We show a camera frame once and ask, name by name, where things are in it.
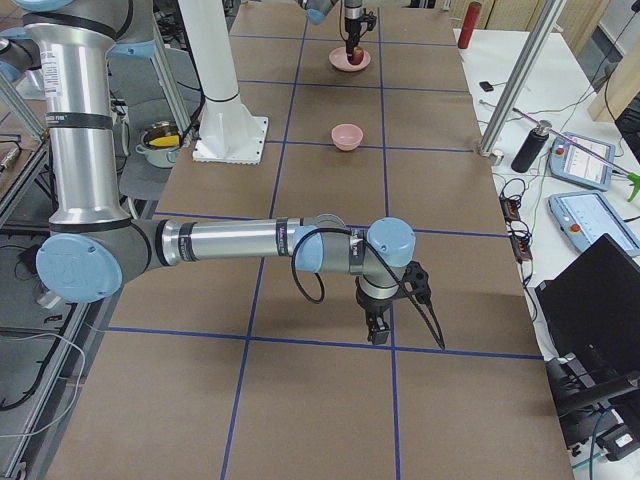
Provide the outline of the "red apple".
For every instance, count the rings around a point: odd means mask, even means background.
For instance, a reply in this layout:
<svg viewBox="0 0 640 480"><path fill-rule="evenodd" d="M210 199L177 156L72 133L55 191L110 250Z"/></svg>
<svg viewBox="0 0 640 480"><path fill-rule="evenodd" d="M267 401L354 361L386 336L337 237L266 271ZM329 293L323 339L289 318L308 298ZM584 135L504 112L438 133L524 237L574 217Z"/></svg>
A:
<svg viewBox="0 0 640 480"><path fill-rule="evenodd" d="M360 65L364 60L364 50L359 46L354 47L352 53L347 55L347 60L350 65Z"/></svg>

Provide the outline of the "pink bowl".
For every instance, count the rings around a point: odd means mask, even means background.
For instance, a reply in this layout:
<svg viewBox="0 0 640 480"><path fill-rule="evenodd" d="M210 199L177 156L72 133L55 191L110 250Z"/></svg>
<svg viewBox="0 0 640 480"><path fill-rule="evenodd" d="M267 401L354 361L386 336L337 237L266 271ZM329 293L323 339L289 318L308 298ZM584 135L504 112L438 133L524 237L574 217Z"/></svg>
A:
<svg viewBox="0 0 640 480"><path fill-rule="evenodd" d="M358 148L364 138L362 129L354 124L339 124L332 128L331 139L336 148L341 151L353 151Z"/></svg>

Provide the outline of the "pink plate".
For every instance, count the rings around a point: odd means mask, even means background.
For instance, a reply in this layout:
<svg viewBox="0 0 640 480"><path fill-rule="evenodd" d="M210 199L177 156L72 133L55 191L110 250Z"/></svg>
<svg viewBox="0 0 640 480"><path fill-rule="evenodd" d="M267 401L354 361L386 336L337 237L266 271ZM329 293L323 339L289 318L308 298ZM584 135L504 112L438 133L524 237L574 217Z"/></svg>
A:
<svg viewBox="0 0 640 480"><path fill-rule="evenodd" d="M337 47L328 54L330 64L335 69L343 72L358 72L366 69L371 62L369 52L360 48L359 58L361 61L358 64L351 64L348 61L345 47Z"/></svg>

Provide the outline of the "red cylinder bottle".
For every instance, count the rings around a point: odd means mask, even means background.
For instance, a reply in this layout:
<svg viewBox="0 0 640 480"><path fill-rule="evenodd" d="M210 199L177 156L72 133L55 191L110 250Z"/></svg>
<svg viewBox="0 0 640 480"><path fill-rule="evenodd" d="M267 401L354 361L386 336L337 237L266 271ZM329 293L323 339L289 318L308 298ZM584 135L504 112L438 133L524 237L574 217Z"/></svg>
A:
<svg viewBox="0 0 640 480"><path fill-rule="evenodd" d="M479 1L471 1L469 3L458 37L457 47L459 49L464 50L468 48L478 19L480 17L481 10L482 4Z"/></svg>

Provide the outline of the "small black square device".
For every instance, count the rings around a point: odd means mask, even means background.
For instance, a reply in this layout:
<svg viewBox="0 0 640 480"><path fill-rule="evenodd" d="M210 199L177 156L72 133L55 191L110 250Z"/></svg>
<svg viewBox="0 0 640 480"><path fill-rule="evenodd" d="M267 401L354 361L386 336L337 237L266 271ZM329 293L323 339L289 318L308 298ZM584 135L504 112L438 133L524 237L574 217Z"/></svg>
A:
<svg viewBox="0 0 640 480"><path fill-rule="evenodd" d="M479 86L485 92L492 92L494 90L494 85L489 83L488 81L481 81L479 83Z"/></svg>

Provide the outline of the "black orange usb hub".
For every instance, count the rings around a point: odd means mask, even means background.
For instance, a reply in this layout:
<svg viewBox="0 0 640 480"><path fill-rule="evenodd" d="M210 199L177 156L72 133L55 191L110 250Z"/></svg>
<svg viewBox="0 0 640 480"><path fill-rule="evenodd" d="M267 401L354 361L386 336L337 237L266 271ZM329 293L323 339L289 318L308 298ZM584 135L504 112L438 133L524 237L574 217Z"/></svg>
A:
<svg viewBox="0 0 640 480"><path fill-rule="evenodd" d="M500 196L499 197L501 210L503 212L504 220L506 222L520 221L521 216L519 213L521 205L521 196L515 195L511 197Z"/></svg>

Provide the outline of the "small metal cup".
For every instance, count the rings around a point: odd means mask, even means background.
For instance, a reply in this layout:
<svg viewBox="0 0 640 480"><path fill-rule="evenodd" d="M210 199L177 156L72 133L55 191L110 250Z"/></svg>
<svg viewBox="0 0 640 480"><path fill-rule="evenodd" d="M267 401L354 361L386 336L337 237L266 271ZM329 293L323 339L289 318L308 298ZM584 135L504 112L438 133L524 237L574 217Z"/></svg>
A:
<svg viewBox="0 0 640 480"><path fill-rule="evenodd" d="M504 159L504 152L500 149L494 149L490 153L489 159L491 160L493 166L500 165L502 160Z"/></svg>

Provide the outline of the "black water bottle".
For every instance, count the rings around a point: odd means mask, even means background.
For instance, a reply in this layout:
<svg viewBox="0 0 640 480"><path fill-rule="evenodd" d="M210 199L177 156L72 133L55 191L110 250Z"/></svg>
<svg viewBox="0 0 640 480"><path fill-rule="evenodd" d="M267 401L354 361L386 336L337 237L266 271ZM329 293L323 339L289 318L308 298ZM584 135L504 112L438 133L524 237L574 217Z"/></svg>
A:
<svg viewBox="0 0 640 480"><path fill-rule="evenodd" d="M552 124L549 121L541 120L537 126L529 132L510 165L513 171L525 173L529 170L549 139L551 127Z"/></svg>

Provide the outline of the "black laptop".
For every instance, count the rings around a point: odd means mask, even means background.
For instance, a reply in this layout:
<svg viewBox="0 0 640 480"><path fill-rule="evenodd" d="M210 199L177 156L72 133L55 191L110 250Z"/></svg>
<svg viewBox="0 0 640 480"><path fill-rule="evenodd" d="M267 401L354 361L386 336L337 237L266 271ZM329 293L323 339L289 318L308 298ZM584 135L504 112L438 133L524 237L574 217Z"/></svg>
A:
<svg viewBox="0 0 640 480"><path fill-rule="evenodd" d="M618 374L639 369L639 265L610 235L535 293L558 354Z"/></svg>

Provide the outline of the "metal pot with banana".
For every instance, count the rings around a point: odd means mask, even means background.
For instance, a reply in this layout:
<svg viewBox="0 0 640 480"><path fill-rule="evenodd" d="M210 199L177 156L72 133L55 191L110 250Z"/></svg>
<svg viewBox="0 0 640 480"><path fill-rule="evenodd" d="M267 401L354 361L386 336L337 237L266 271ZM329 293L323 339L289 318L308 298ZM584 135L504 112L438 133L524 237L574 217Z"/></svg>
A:
<svg viewBox="0 0 640 480"><path fill-rule="evenodd" d="M180 145L177 125L171 121L159 121L141 130L135 151L152 166L170 169L175 165Z"/></svg>

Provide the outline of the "near teach pendant tablet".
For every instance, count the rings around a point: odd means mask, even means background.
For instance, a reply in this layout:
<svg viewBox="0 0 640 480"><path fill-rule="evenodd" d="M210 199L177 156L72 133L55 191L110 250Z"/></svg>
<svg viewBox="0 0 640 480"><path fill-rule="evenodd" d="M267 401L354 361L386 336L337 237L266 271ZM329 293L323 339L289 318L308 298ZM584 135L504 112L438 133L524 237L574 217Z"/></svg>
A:
<svg viewBox="0 0 640 480"><path fill-rule="evenodd" d="M639 239L600 191L554 194L548 198L551 215L580 253L601 236L609 235L631 257L639 255Z"/></svg>

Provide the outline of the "teach pendant tablet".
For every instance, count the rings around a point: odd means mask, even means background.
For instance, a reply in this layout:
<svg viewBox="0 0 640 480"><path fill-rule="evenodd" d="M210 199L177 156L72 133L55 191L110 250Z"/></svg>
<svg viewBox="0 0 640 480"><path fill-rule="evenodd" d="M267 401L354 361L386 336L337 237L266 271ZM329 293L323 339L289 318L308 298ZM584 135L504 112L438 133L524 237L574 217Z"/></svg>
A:
<svg viewBox="0 0 640 480"><path fill-rule="evenodd" d="M615 159L613 144L571 132L565 135L608 161ZM613 169L609 164L601 163L560 137L554 140L551 147L548 166L553 177L585 188L607 191L611 184Z"/></svg>
<svg viewBox="0 0 640 480"><path fill-rule="evenodd" d="M580 253L601 236L609 235L631 257L639 255L639 239L600 191L554 194L548 198L551 215Z"/></svg>

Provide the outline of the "far teach pendant tablet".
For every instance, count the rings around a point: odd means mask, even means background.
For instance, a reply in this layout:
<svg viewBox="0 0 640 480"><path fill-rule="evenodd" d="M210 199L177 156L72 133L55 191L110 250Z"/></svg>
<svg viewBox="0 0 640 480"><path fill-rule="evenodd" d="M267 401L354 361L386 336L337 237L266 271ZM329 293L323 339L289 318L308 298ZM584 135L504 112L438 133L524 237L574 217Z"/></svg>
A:
<svg viewBox="0 0 640 480"><path fill-rule="evenodd" d="M608 161L615 159L613 144L571 132L565 135ZM548 166L553 177L585 188L607 191L611 184L613 169L609 164L601 163L560 137L554 140L551 147Z"/></svg>

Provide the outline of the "metal reacher grabber stick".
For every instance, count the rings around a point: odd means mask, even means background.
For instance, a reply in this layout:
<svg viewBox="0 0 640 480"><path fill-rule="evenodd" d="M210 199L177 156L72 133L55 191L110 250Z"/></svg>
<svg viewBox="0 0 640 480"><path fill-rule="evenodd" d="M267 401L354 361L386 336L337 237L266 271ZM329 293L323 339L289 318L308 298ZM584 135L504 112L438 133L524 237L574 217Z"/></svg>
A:
<svg viewBox="0 0 640 480"><path fill-rule="evenodd" d="M537 124L541 121L541 120L537 120L536 118L534 118L533 116L529 115L528 113L525 113L524 111L513 107L512 108L513 112L522 116L523 118L530 120L531 122L533 122L536 126ZM639 175L636 173L633 173L631 171L626 170L625 168L621 167L620 165L615 163L615 159L613 161L608 161L606 158L600 156L599 154L588 150L587 148L585 148L584 146L578 144L575 140L572 140L571 138L569 138L568 136L565 135L565 133L556 131L555 129L553 129L551 127L550 129L550 133L553 134L555 136L555 139L557 137L560 137L564 140L567 140L568 142L574 144L577 148L579 148L580 150L583 150L584 152L586 152L589 155L592 155L593 157L595 157L596 159L598 159L601 163L604 164L609 164L613 171L612 171L612 176L614 175L615 172L617 172L618 174L620 174L622 177L624 177L625 179L627 179L630 182L630 186L632 187L630 196L628 198L628 201L634 201L635 198L638 196L639 194Z"/></svg>

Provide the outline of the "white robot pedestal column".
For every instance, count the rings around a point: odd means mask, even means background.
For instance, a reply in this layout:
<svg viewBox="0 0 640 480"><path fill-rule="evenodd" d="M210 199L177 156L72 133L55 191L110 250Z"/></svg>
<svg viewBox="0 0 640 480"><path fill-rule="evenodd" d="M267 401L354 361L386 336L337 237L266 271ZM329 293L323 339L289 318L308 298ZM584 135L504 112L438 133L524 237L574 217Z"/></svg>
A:
<svg viewBox="0 0 640 480"><path fill-rule="evenodd" d="M179 8L205 97L193 159L258 164L269 120L242 102L222 3L183 0Z"/></svg>

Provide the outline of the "aluminium frame post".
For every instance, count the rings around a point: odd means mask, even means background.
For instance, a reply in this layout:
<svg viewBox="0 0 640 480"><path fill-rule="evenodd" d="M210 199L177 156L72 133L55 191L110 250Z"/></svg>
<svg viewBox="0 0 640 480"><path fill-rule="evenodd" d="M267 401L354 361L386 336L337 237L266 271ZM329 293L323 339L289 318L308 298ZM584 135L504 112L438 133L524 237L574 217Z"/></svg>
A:
<svg viewBox="0 0 640 480"><path fill-rule="evenodd" d="M515 102L565 5L566 0L546 0L544 2L540 15L533 29L529 32L505 89L479 141L477 151L481 156L491 155L498 137L506 125L507 117L515 106Z"/></svg>

